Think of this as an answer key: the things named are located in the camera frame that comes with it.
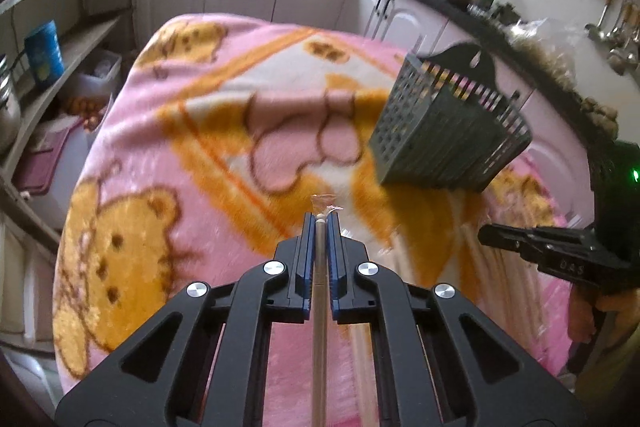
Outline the right hand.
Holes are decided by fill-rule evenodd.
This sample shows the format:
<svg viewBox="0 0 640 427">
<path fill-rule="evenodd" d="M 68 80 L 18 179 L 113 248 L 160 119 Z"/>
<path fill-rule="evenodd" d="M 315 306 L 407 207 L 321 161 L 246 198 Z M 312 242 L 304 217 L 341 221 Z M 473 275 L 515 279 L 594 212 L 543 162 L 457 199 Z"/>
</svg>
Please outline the right hand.
<svg viewBox="0 0 640 427">
<path fill-rule="evenodd" d="M 567 334 L 574 343 L 590 343 L 602 332 L 601 320 L 614 317 L 604 336 L 605 348 L 614 348 L 631 337 L 639 326 L 639 289 L 605 295 L 596 288 L 573 285 L 568 302 Z"/>
</svg>

